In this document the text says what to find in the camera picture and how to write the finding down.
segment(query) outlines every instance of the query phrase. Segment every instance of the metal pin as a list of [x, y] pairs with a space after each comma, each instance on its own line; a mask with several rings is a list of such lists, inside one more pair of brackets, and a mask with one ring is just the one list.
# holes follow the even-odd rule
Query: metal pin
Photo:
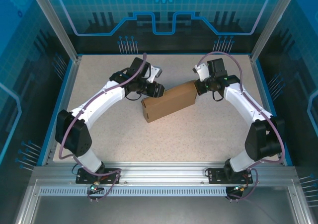
[[306, 192], [304, 192], [304, 193], [312, 193], [312, 192], [316, 192], [316, 191], [318, 191], [318, 189], [306, 191]]
[[119, 39], [120, 39], [120, 43], [121, 43], [121, 48], [123, 49], [123, 52], [124, 52], [124, 46], [123, 46], [123, 41], [121, 40], [123, 37], [119, 36]]
[[64, 60], [62, 59], [62, 55], [59, 55], [58, 53], [56, 53], [55, 55], [58, 56], [59, 60], [62, 62], [62, 64], [64, 64], [65, 67], [68, 67], [68, 65], [64, 62]]
[[130, 49], [131, 49], [131, 54], [133, 54], [133, 48], [131, 47], [131, 41], [129, 41]]
[[318, 185], [316, 183], [314, 183], [313, 185], [302, 187], [302, 188], [304, 189], [304, 188], [312, 188], [312, 187], [317, 188]]
[[272, 96], [275, 96], [278, 92], [280, 92], [284, 87], [286, 86], [286, 83], [284, 83], [278, 90], [272, 93]]
[[231, 42], [231, 46], [230, 46], [230, 49], [227, 51], [227, 53], [229, 54], [230, 53], [230, 51], [231, 51], [231, 49], [232, 49], [232, 46], [233, 46], [233, 44], [235, 43], [235, 41], [232, 41]]
[[24, 155], [26, 155], [26, 156], [28, 156], [28, 157], [31, 157], [31, 158], [37, 160], [36, 157], [33, 157], [33, 156], [31, 156], [31, 155], [29, 155], [29, 154], [27, 154], [27, 153], [24, 153], [24, 152], [22, 152], [22, 150], [19, 149], [19, 150], [18, 150], [18, 154], [20, 154], [20, 153], [22, 153], [22, 154], [24, 154]]
[[214, 41], [214, 45], [213, 45], [213, 49], [212, 49], [212, 52], [214, 52], [214, 49], [215, 49], [215, 45], [217, 44], [217, 41], [215, 40]]
[[29, 161], [29, 162], [32, 162], [32, 163], [35, 163], [35, 164], [36, 164], [36, 162], [34, 162], [33, 160], [28, 159], [28, 158], [25, 157], [25, 156], [22, 157], [22, 160], [24, 160], [24, 161], [27, 160], [27, 161]]
[[273, 83], [270, 85], [269, 92], [271, 92], [275, 87], [277, 87], [277, 85], [279, 85], [279, 83], [280, 83], [281, 81], [282, 81], [282, 80], [276, 80], [275, 82], [273, 82]]
[[23, 164], [30, 165], [30, 166], [34, 167], [34, 165], [29, 164], [29, 163], [26, 163], [26, 162], [23, 162], [23, 161], [19, 160], [18, 158], [15, 158], [14, 161], [15, 161], [16, 163], [20, 162], [20, 163], [23, 163]]
[[275, 101], [281, 94], [283, 94], [283, 91], [281, 91], [280, 93], [278, 93], [277, 96], [275, 96], [275, 97], [273, 98], [273, 101]]
[[279, 73], [278, 75], [274, 75], [274, 77], [272, 78], [272, 80], [267, 84], [268, 86], [270, 86], [270, 85], [272, 85], [273, 84], [273, 82], [277, 79], [277, 78], [279, 78], [279, 76], [281, 76], [281, 74], [282, 73]]
[[219, 36], [219, 40], [218, 40], [218, 42], [217, 42], [217, 46], [216, 46], [216, 50], [218, 49], [218, 45], [219, 45], [219, 41], [220, 41], [220, 39], [222, 38], [222, 36]]
[[56, 63], [55, 68], [61, 73], [62, 77], [64, 77], [66, 69], [63, 67], [62, 64], [58, 63], [57, 61], [54, 61]]
[[234, 36], [232, 35], [232, 36], [230, 36], [230, 41], [229, 41], [229, 44], [228, 44], [228, 47], [225, 49], [225, 51], [227, 51], [228, 49], [229, 49], [229, 47], [230, 47], [230, 43], [231, 43], [231, 41], [232, 41], [232, 39], [234, 38]]
[[223, 47], [224, 47], [224, 45], [225, 45], [225, 40], [227, 39], [227, 36], [224, 36], [224, 41], [223, 41], [223, 45], [222, 45], [222, 48], [221, 48], [221, 50], [220, 51], [222, 51], [223, 50]]
[[311, 183], [311, 182], [316, 182], [316, 181], [318, 181], [318, 179], [313, 179], [313, 180], [310, 180], [310, 181], [307, 181], [307, 182], [303, 182], [303, 183], [301, 183], [301, 184], [304, 184], [304, 183]]
[[135, 44], [136, 44], [136, 50], [137, 50], [137, 54], [138, 54], [138, 42], [135, 41]]
[[269, 89], [269, 93], [272, 93], [273, 90], [274, 90], [278, 85], [280, 85], [280, 82], [281, 82], [281, 81], [283, 81], [283, 79], [281, 79], [279, 82], [277, 82], [275, 86], [272, 86], [272, 87]]
[[120, 41], [117, 41], [117, 44], [118, 44], [118, 47], [119, 47], [120, 54], [123, 54], [123, 53], [121, 52], [121, 48], [120, 48]]
[[29, 145], [34, 145], [35, 147], [38, 147], [39, 149], [42, 149], [41, 147], [37, 146], [36, 144], [32, 143], [32, 141], [28, 141]]
[[33, 148], [32, 146], [27, 145], [24, 141], [21, 142], [21, 145], [22, 145], [22, 146], [27, 146], [27, 147], [29, 147], [30, 149], [33, 149], [33, 150], [35, 150], [35, 151], [37, 151], [37, 152], [41, 152], [40, 150], [35, 149], [35, 148]]
[[228, 46], [228, 41], [225, 41], [225, 43], [226, 43], [226, 45], [225, 45], [225, 47], [224, 47], [224, 50], [223, 50], [223, 52], [225, 52], [225, 49], [227, 49], [227, 46]]
[[62, 75], [60, 75], [60, 73], [58, 72], [57, 69], [54, 69], [54, 72], [56, 73], [56, 75], [63, 81]]
[[310, 195], [310, 196], [305, 196], [305, 198], [312, 198], [312, 197], [318, 197], [318, 194], [316, 194], [316, 195]]
[[125, 36], [125, 39], [126, 39], [126, 43], [127, 43], [127, 47], [128, 47], [128, 52], [130, 53], [129, 46], [128, 46], [128, 36]]
[[63, 72], [62, 72], [61, 70], [59, 70], [58, 68], [55, 68], [54, 71], [55, 71], [58, 75], [60, 75], [61, 79], [63, 80], [63, 77], [64, 77]]
[[57, 63], [57, 65], [60, 67], [60, 69], [63, 71], [63, 72], [66, 72], [66, 68], [65, 66], [63, 65], [63, 63], [59, 63], [59, 61], [57, 61], [57, 58], [54, 57], [54, 61]]
[[309, 176], [300, 178], [299, 180], [303, 180], [303, 179], [305, 179], [305, 178], [315, 178], [315, 176], [314, 176], [313, 173], [311, 173]]
[[272, 79], [268, 82], [268, 84], [267, 84], [267, 85], [270, 85], [270, 84], [274, 81], [274, 79], [275, 79], [275, 78], [277, 78], [277, 76], [278, 76], [278, 75], [277, 75], [277, 74], [275, 74], [275, 75], [274, 75], [274, 77], [273, 77], [273, 78], [272, 78]]
[[282, 86], [279, 85], [277, 88], [275, 88], [275, 90], [273, 92], [270, 92], [271, 93], [270, 95], [273, 96], [281, 88], [282, 88]]
[[27, 170], [33, 171], [33, 170], [30, 169], [30, 168], [24, 167], [23, 164], [20, 164], [19, 168], [25, 168], [25, 169], [27, 169]]
[[217, 51], [220, 51], [220, 50], [221, 50], [221, 46], [222, 46], [222, 44], [223, 44], [223, 41], [221, 40], [221, 41], [220, 41], [219, 48], [217, 47]]
[[133, 48], [134, 48], [134, 54], [135, 54], [135, 53], [136, 53], [136, 50], [135, 50], [134, 37], [133, 37], [133, 36], [131, 36], [130, 38], [131, 38], [131, 40], [133, 41]]
[[27, 153], [32, 153], [32, 154], [34, 154], [34, 155], [36, 155], [36, 156], [39, 156], [37, 153], [30, 151], [28, 148], [25, 149], [25, 152], [27, 152]]
[[123, 44], [124, 44], [124, 46], [125, 46], [126, 54], [128, 54], [128, 53], [127, 53], [127, 47], [126, 47], [126, 41], [124, 41]]

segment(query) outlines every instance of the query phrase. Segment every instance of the gray metal floor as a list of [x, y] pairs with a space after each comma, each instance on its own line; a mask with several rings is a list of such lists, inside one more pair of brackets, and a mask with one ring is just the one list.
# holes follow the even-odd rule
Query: gray metal floor
[[292, 224], [292, 209], [284, 188], [258, 188], [240, 203], [221, 197], [110, 197], [99, 203], [84, 197], [40, 197], [32, 223]]

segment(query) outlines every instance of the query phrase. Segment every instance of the enclosure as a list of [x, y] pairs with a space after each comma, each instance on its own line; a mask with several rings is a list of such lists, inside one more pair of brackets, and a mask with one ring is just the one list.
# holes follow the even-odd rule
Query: enclosure
[[[0, 4], [1, 223], [317, 222], [316, 0]], [[258, 165], [255, 193], [230, 203], [222, 193], [235, 185], [209, 184], [204, 174], [244, 147], [248, 127], [230, 103], [204, 94], [147, 123], [140, 101], [123, 100], [90, 131], [105, 166], [122, 169], [109, 197], [90, 204], [89, 185], [75, 183], [74, 160], [58, 158], [58, 113], [80, 106], [143, 53], [169, 89], [197, 79], [192, 68], [215, 51], [237, 59], [250, 95], [284, 119], [284, 162]], [[230, 58], [215, 58], [239, 76]]]

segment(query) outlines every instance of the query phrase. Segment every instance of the black cable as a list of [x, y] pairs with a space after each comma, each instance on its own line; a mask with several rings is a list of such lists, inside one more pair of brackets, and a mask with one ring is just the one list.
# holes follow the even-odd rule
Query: black cable
[[141, 94], [139, 94], [139, 97], [138, 98], [136, 98], [136, 99], [130, 99], [130, 98], [128, 98], [128, 97], [126, 97], [128, 100], [130, 100], [130, 101], [137, 101], [137, 100], [139, 100], [140, 99], [140, 97], [141, 97]]
[[215, 100], [215, 101], [222, 101], [222, 100], [223, 100], [223, 98], [224, 98], [224, 97], [222, 97], [221, 99], [216, 100], [216, 99], [215, 99], [215, 97], [214, 97], [214, 91], [212, 91], [212, 97], [213, 97], [213, 100]]
[[78, 166], [78, 163], [75, 164], [75, 165], [73, 166], [72, 170], [71, 170], [72, 174], [74, 174], [74, 175], [77, 175], [76, 173], [73, 173], [73, 171], [74, 171], [74, 169], [75, 169], [76, 166]]

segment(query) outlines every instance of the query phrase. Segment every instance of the beige work surface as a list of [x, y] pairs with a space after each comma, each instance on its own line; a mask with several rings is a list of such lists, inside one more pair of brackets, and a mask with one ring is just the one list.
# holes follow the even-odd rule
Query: beige work surface
[[[109, 77], [129, 67], [135, 55], [85, 55], [72, 91], [68, 110], [72, 110], [96, 94]], [[156, 81], [166, 89], [198, 79], [192, 69], [201, 55], [148, 55], [147, 61], [162, 68]], [[261, 104], [248, 55], [234, 55], [243, 70], [243, 84]], [[223, 58], [229, 75], [237, 75], [235, 63]], [[244, 149], [249, 127], [238, 111], [227, 101], [216, 102], [212, 93], [197, 96], [195, 105], [147, 123], [140, 100], [123, 99], [106, 111], [90, 130], [93, 150], [103, 161], [225, 161]], [[53, 161], [58, 159], [58, 144]]]

